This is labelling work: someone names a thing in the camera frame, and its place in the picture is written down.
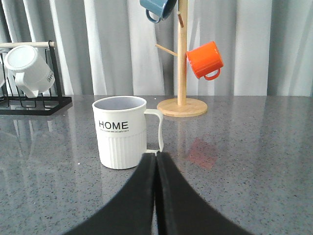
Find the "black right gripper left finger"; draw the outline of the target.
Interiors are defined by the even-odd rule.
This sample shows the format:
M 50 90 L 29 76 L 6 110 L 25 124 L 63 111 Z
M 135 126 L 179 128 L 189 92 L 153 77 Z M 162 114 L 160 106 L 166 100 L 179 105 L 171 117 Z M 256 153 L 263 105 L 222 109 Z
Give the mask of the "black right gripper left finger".
M 145 153 L 123 188 L 67 235 L 150 235 L 154 212 L 156 156 Z

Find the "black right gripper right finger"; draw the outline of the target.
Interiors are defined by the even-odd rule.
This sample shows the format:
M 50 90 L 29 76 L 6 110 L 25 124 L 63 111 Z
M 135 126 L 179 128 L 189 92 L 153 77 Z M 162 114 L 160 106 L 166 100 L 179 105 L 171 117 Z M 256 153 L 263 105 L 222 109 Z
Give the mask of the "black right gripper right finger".
M 156 156 L 156 215 L 160 235 L 249 235 L 207 204 L 165 152 Z

